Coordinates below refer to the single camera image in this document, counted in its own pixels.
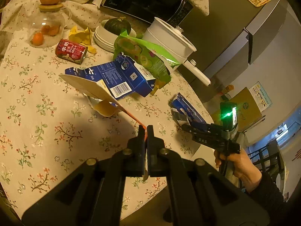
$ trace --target jar lid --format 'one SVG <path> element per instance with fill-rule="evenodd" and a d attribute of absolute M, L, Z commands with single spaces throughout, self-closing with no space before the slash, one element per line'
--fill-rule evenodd
<path fill-rule="evenodd" d="M 41 12 L 57 12 L 63 7 L 62 3 L 58 3 L 55 5 L 39 5 L 39 9 Z"/>

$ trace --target poster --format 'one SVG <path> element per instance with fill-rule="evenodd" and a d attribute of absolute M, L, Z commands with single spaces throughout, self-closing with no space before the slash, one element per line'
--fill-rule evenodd
<path fill-rule="evenodd" d="M 272 105 L 272 101 L 259 82 L 252 86 L 249 91 L 255 99 L 260 112 L 263 112 L 266 108 Z"/>

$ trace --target yellow wrapper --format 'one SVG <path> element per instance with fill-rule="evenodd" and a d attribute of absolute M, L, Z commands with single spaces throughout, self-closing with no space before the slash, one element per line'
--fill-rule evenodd
<path fill-rule="evenodd" d="M 84 31 L 78 31 L 74 26 L 69 33 L 69 40 L 82 44 L 88 47 L 88 51 L 92 54 L 96 54 L 96 48 L 91 46 L 92 31 L 87 27 Z"/>

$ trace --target glass jar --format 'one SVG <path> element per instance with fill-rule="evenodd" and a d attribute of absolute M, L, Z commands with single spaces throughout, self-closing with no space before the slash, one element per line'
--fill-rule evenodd
<path fill-rule="evenodd" d="M 68 19 L 65 21 L 62 9 L 67 9 Z M 39 5 L 37 12 L 29 17 L 28 43 L 37 48 L 50 47 L 63 38 L 66 23 L 71 18 L 70 9 L 62 3 L 56 5 Z"/>

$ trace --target blue box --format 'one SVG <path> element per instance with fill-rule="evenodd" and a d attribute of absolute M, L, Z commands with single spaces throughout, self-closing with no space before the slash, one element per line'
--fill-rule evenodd
<path fill-rule="evenodd" d="M 87 69 L 68 68 L 66 75 L 79 76 L 99 83 L 103 82 L 115 99 L 136 92 L 146 97 L 155 86 L 155 78 L 131 57 L 120 53 L 112 62 Z"/>
<path fill-rule="evenodd" d="M 190 124 L 197 129 L 205 129 L 206 121 L 181 93 L 171 102 L 171 106 L 188 117 Z"/>

